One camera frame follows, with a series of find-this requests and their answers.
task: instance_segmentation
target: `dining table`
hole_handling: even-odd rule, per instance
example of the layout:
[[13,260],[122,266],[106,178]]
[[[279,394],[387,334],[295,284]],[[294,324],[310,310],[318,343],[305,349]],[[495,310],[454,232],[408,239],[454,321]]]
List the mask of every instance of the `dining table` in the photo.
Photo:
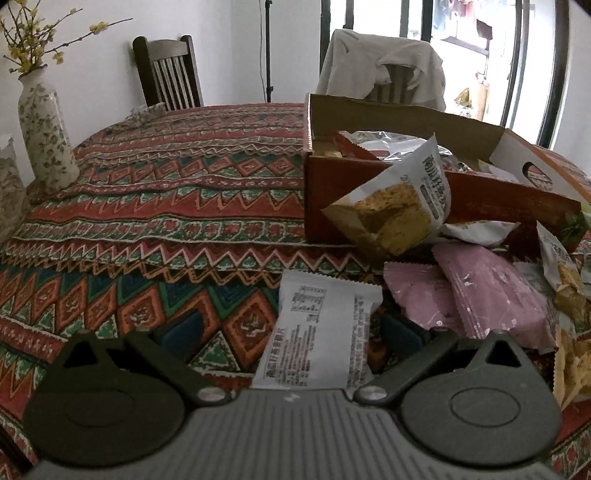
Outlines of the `dining table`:
[[[207,106],[126,120],[75,149],[78,180],[0,247],[0,424],[31,461],[25,406],[78,330],[117,338],[198,310],[188,366],[237,390],[273,330],[285,269],[383,284],[353,246],[306,242],[306,118],[300,103]],[[397,357],[380,337],[390,301],[372,318],[375,374]],[[546,461],[579,480],[590,460],[591,403],[578,403]],[[4,478],[19,473],[0,453]]]

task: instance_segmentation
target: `white snack packet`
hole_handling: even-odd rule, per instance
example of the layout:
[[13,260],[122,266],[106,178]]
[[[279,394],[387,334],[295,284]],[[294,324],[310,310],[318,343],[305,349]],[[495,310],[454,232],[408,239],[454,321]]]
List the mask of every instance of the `white snack packet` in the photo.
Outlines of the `white snack packet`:
[[498,167],[495,167],[494,165],[492,165],[490,163],[486,163],[482,160],[478,160],[478,167],[480,168],[480,171],[482,173],[489,173],[499,179],[502,179],[505,181],[510,181],[511,183],[520,183],[520,181],[518,180],[518,178],[515,175],[513,175],[512,173],[510,173],[506,170],[502,170]]
[[552,333],[552,338],[556,338],[556,328],[560,326],[573,339],[577,338],[577,332],[571,318],[563,312],[560,312],[554,305],[554,290],[544,277],[544,270],[535,263],[516,262],[513,266],[528,281],[531,288],[541,293],[546,299],[546,319]]
[[498,247],[507,236],[519,227],[519,223],[482,220],[479,222],[445,223],[440,235],[462,240],[486,248]]
[[451,202],[437,140],[431,137],[322,211],[367,258],[383,262],[438,230]]
[[369,318],[382,288],[285,270],[279,315],[251,388],[358,388],[367,378]]
[[560,241],[538,222],[544,276],[556,292],[554,304],[575,324],[586,323],[586,299],[577,265]]

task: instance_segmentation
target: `pink snack packet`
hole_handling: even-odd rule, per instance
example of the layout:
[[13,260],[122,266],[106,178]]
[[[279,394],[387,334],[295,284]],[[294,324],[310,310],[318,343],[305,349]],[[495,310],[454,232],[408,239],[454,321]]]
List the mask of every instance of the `pink snack packet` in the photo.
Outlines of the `pink snack packet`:
[[546,300],[507,260],[461,242],[436,245],[433,255],[452,284],[468,337],[507,330],[524,347],[556,345],[546,321]]
[[447,327],[466,336],[452,285],[437,265],[386,263],[384,280],[396,303],[414,323],[427,330]]

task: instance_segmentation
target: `snack bag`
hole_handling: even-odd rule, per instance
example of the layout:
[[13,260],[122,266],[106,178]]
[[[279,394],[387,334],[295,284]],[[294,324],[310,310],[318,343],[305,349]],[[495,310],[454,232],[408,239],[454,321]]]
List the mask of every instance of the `snack bag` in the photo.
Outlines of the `snack bag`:
[[[358,131],[350,134],[346,131],[340,131],[338,132],[338,135],[341,138],[346,139],[349,143],[360,146],[363,150],[369,152],[375,158],[389,163],[395,163],[398,160],[402,160],[406,155],[414,152],[418,147],[427,141],[424,138],[412,137],[410,135],[392,132]],[[349,152],[343,151],[343,147],[345,150],[350,150],[350,148],[348,148],[346,145],[339,145],[338,141],[336,141],[336,143],[337,146],[339,146],[341,153],[345,156],[348,156]],[[438,145],[437,148],[439,150],[439,156],[445,170],[471,170],[468,165],[459,161],[456,156],[447,148],[442,147],[441,145]],[[358,155],[359,151],[353,150],[353,156],[355,158],[365,158]]]
[[490,163],[486,163],[482,160],[478,160],[478,167],[480,168],[480,172],[482,172],[482,173],[489,173],[501,180],[510,181],[512,183],[520,183],[515,175],[513,175],[512,173],[509,173],[506,170],[502,170],[500,168],[497,168],[494,165],[491,165]]
[[437,265],[386,263],[384,281],[408,319],[427,330],[447,327],[466,336],[452,285]]
[[439,235],[456,238],[469,244],[487,248],[498,247],[507,236],[519,227],[519,223],[482,220],[479,222],[445,223]]
[[344,389],[370,381],[369,319],[381,303],[378,285],[285,270],[278,319],[251,388]]
[[554,305],[554,290],[544,277],[543,268],[535,263],[516,262],[513,266],[525,278],[531,288],[539,292],[546,299],[546,320],[550,327],[552,337],[556,338],[556,332],[560,327],[572,338],[577,338],[574,322],[564,312],[558,311]]
[[435,245],[433,255],[452,284],[468,337],[507,330],[524,347],[554,347],[544,297],[507,260],[461,242]]
[[442,226],[451,193],[432,137],[323,210],[375,263],[400,255]]
[[586,323],[587,301],[577,265],[558,239],[538,222],[544,276],[556,292],[554,304],[576,323]]
[[564,330],[556,333],[554,398],[564,410],[591,395],[591,340],[573,340]]

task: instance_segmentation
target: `metal screw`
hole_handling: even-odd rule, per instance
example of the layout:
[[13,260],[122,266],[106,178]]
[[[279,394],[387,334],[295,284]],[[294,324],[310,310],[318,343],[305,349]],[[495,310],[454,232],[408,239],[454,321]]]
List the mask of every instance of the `metal screw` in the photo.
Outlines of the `metal screw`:
[[226,391],[219,387],[205,387],[197,392],[197,398],[206,403],[218,403],[226,398]]
[[380,401],[388,396],[388,392],[377,385],[370,385],[368,387],[360,388],[359,396],[365,401]]

